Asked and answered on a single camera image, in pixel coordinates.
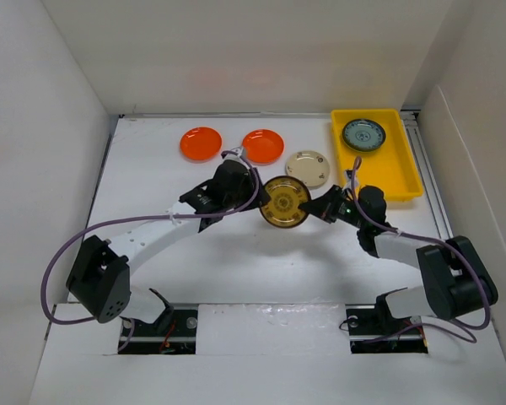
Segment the yellow patterned plate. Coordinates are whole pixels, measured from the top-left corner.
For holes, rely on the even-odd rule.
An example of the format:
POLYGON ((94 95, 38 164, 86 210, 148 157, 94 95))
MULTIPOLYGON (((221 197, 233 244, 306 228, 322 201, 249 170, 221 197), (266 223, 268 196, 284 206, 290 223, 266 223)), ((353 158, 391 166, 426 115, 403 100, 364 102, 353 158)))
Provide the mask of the yellow patterned plate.
POLYGON ((308 214, 299 206, 311 200, 310 191, 299 179, 280 175, 271 178, 265 185, 271 200, 261 207, 261 216, 279 229, 292 229, 300 226, 308 214))

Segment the cream patterned plate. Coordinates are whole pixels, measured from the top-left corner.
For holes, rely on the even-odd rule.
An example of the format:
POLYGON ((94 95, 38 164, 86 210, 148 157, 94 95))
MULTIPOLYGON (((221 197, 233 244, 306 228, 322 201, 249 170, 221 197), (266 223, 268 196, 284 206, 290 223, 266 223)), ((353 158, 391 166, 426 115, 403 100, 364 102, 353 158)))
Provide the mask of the cream patterned plate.
POLYGON ((285 172, 308 188, 318 188, 328 181, 331 167, 323 154, 313 150, 301 150, 287 159, 285 172))

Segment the blue floral plate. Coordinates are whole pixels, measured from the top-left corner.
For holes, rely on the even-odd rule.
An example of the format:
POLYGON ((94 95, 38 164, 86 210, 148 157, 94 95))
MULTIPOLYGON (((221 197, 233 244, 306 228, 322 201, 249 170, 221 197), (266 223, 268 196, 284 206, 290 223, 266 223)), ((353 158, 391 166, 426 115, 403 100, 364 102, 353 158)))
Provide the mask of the blue floral plate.
POLYGON ((385 143, 386 133, 376 121, 356 119, 342 129, 342 140, 355 151, 374 152, 385 143))

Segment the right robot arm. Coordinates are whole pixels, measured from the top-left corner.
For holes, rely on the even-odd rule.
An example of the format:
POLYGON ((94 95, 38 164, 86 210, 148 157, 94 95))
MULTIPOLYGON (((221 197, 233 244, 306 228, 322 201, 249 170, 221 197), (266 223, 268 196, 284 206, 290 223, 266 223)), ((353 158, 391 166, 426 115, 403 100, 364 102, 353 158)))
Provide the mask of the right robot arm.
POLYGON ((438 240, 391 227, 384 193, 375 186, 357 195, 333 186, 299 208, 328 224, 341 220, 357 228, 358 243, 370 256, 418 270, 422 283, 417 287, 377 297, 373 322, 382 332, 393 332, 411 316, 436 317, 473 330, 490 323, 498 291, 468 238, 438 240))

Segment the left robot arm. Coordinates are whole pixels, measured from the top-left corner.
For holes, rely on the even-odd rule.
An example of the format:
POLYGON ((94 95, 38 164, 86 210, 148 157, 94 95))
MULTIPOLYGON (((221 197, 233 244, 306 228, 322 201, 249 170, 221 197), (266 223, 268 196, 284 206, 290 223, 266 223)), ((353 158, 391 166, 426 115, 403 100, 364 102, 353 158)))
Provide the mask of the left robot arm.
POLYGON ((269 199, 257 169, 225 160, 213 178, 181 195, 155 219, 109 240, 97 235, 85 239, 67 289, 99 323, 130 318, 152 334, 162 334, 171 323, 169 301, 154 289, 134 289, 132 275, 177 241, 203 232, 228 213, 259 208, 269 199))

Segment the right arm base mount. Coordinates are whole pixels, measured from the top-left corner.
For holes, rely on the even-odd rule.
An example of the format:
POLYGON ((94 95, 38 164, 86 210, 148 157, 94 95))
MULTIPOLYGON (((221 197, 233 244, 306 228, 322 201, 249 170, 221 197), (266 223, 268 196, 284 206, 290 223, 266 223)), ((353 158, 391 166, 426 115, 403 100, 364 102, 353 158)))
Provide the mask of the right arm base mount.
POLYGON ((409 327, 409 318, 381 320, 374 305, 345 305, 346 317, 339 328, 348 333, 352 354, 427 354, 428 346, 422 328, 413 328, 400 336, 369 343, 369 340, 391 335, 409 327))

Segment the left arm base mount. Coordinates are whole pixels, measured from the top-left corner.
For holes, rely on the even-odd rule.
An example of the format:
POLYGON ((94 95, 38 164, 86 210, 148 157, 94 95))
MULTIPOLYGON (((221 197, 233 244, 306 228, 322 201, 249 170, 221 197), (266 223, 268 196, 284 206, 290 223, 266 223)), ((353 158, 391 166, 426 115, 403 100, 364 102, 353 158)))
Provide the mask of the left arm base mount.
POLYGON ((134 321, 134 330, 124 322, 118 339, 118 354, 194 355, 199 305, 176 305, 170 324, 156 332, 151 325, 134 321))

